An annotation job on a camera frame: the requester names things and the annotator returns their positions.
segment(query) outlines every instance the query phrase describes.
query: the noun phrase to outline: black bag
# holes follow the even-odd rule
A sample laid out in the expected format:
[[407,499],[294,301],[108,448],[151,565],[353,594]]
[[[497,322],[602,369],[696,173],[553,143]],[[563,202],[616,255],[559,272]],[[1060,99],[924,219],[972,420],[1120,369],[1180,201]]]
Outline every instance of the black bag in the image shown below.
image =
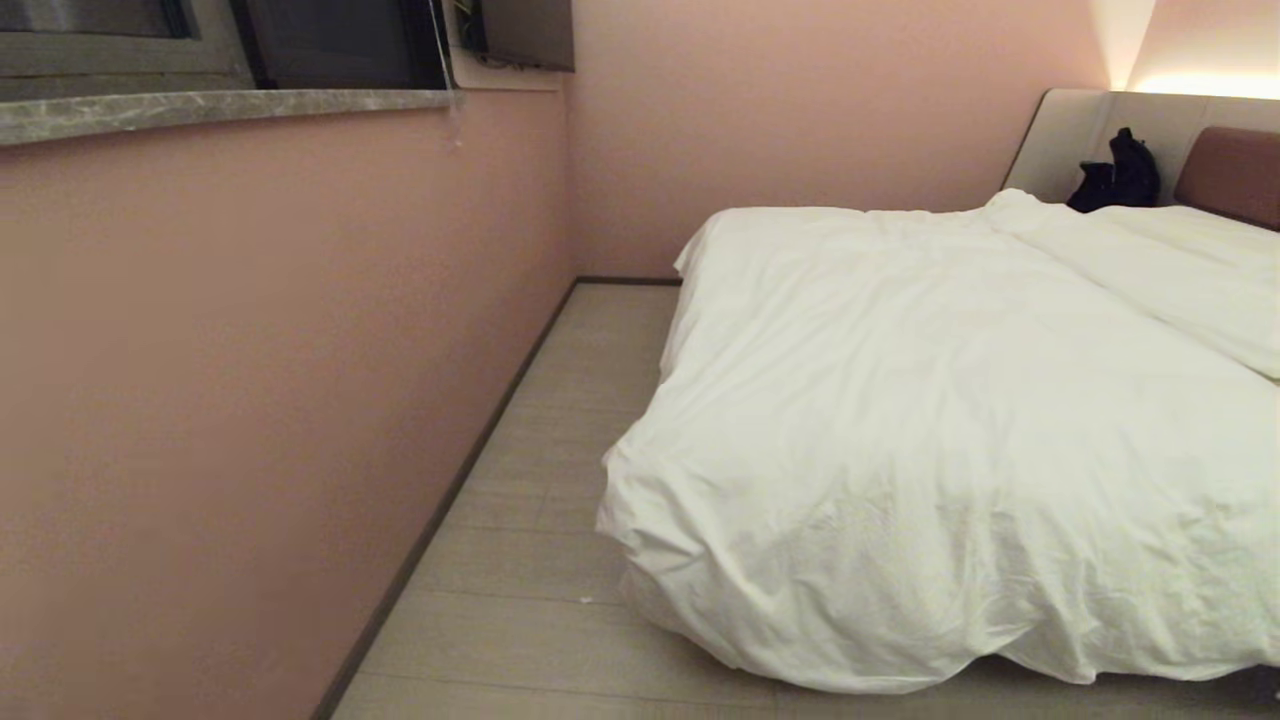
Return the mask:
[[1146,143],[1123,128],[1111,138],[1111,156],[1115,164],[1080,163],[1084,182],[1066,201],[1068,206],[1080,213],[1107,205],[1153,208],[1160,199],[1160,170]]

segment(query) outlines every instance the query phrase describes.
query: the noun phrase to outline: floor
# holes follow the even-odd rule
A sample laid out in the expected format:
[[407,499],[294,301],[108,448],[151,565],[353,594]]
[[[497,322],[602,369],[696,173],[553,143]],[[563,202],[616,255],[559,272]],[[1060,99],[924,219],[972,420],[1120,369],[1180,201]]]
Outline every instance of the floor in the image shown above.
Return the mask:
[[677,292],[577,287],[338,720],[1280,716],[1260,673],[1075,687],[998,659],[910,696],[829,696],[730,670],[645,624],[593,525],[600,456],[657,386]]

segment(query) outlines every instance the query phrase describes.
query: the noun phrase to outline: baseboard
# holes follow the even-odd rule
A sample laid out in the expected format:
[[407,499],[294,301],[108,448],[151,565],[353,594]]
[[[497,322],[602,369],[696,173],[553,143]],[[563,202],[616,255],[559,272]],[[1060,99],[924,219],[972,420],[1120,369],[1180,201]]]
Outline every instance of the baseboard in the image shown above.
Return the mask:
[[338,703],[342,702],[342,696],[347,693],[347,688],[356,678],[356,671],[360,670],[360,665],[365,661],[365,656],[369,655],[369,650],[374,646],[374,641],[378,639],[378,633],[383,629],[383,624],[387,623],[387,618],[392,614],[392,609],[396,607],[401,593],[404,592],[404,587],[408,584],[410,577],[413,575],[413,570],[417,568],[419,561],[422,560],[426,547],[431,543],[431,538],[435,537],[436,530],[440,529],[440,525],[444,523],[444,516],[449,514],[449,509],[453,507],[453,501],[457,500],[458,492],[462,489],[462,483],[466,482],[467,475],[471,474],[471,469],[475,468],[476,461],[480,460],[480,454],[484,452],[484,446],[489,442],[493,432],[498,428],[498,421],[502,419],[502,414],[506,413],[507,405],[511,404],[511,398],[516,395],[516,388],[518,388],[521,380],[525,379],[525,374],[529,373],[529,368],[534,364],[534,357],[538,356],[538,351],[541,350],[543,343],[547,342],[547,336],[549,336],[552,328],[556,327],[556,320],[558,320],[561,313],[564,311],[564,305],[568,304],[570,296],[573,295],[573,288],[577,287],[580,282],[593,281],[576,278],[572,283],[570,283],[568,290],[564,291],[564,297],[561,299],[556,311],[552,313],[550,319],[547,320],[547,325],[543,327],[543,332],[538,336],[538,341],[534,342],[534,346],[529,350],[529,355],[525,356],[525,361],[521,363],[520,369],[516,370],[516,375],[512,378],[511,384],[507,386],[507,391],[502,395],[502,400],[498,401],[497,407],[494,407],[493,413],[489,415],[489,421],[485,424],[479,438],[476,438],[475,445],[471,446],[471,452],[467,454],[466,460],[462,462],[462,468],[458,469],[457,475],[454,475],[453,482],[449,484],[449,489],[445,491],[444,497],[440,500],[440,505],[435,509],[435,512],[431,514],[431,519],[426,523],[426,527],[422,528],[422,534],[419,536],[417,542],[413,543],[413,548],[410,550],[408,556],[401,564],[399,570],[396,571],[396,578],[383,594],[381,602],[378,603],[378,609],[374,610],[369,623],[365,624],[365,629],[361,630],[360,638],[356,639],[356,644],[351,648],[351,652],[347,653],[347,659],[338,670],[338,675],[329,685],[329,689],[325,692],[319,707],[316,707],[315,712],[311,715],[312,720],[329,720],[338,710]]
[[653,284],[680,287],[684,281],[680,278],[613,278],[608,275],[579,275],[577,282],[593,284]]

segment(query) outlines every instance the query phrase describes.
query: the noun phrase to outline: window sill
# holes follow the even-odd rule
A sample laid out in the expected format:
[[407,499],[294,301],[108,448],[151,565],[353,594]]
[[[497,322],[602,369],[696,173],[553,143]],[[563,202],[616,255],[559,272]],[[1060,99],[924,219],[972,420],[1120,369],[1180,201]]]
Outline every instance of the window sill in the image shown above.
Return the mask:
[[445,90],[229,90],[0,102],[0,146],[257,118],[444,108],[461,99]]

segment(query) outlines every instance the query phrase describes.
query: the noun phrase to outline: white duvet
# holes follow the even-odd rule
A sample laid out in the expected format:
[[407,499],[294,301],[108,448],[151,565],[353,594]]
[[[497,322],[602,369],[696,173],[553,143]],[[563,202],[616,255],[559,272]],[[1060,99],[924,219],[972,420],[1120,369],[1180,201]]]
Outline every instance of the white duvet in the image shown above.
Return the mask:
[[[1018,191],[712,218],[677,264],[663,382],[605,457],[628,600],[836,692],[984,655],[1074,683],[1280,665],[1277,389],[1160,316],[1153,290],[1176,310],[1202,275],[1103,287],[1124,218]],[[1274,313],[1268,261],[1240,282]]]

